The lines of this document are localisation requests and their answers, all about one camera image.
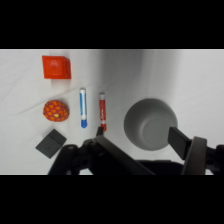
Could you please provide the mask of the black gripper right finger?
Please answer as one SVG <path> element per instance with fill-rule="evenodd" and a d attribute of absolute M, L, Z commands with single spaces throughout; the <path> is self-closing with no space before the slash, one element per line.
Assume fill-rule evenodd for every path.
<path fill-rule="evenodd" d="M 206 139 L 189 139 L 176 127 L 169 129 L 168 143 L 184 160 L 182 175 L 204 175 L 206 170 L 224 175 L 224 144 L 211 148 Z"/>

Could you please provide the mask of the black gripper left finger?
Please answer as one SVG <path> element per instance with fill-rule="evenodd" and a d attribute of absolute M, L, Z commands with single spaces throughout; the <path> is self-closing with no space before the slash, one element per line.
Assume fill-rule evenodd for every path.
<path fill-rule="evenodd" d="M 56 157 L 49 175 L 79 175 L 88 169 L 93 175 L 153 175 L 153 172 L 131 158 L 104 136 L 104 128 L 96 137 L 85 140 L 81 147 L 65 145 Z"/>

